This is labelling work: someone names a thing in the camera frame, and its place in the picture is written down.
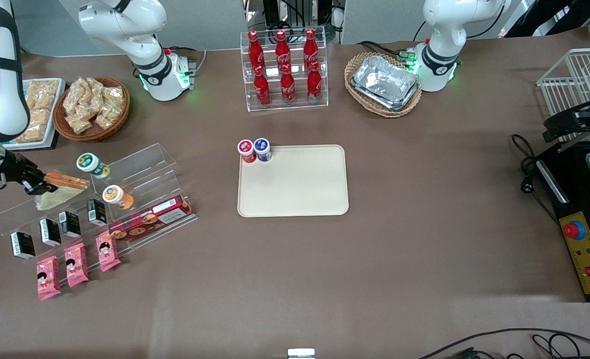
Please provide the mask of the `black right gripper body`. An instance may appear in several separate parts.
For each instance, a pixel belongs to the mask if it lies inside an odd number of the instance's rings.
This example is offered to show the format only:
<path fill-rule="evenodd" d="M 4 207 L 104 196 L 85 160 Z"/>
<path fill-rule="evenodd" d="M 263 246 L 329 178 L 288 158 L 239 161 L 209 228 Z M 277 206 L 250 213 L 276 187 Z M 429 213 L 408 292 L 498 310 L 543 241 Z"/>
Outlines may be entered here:
<path fill-rule="evenodd" d="M 38 166 L 26 157 L 6 150 L 0 166 L 0 180 L 19 184 L 40 182 L 35 179 L 35 169 Z"/>

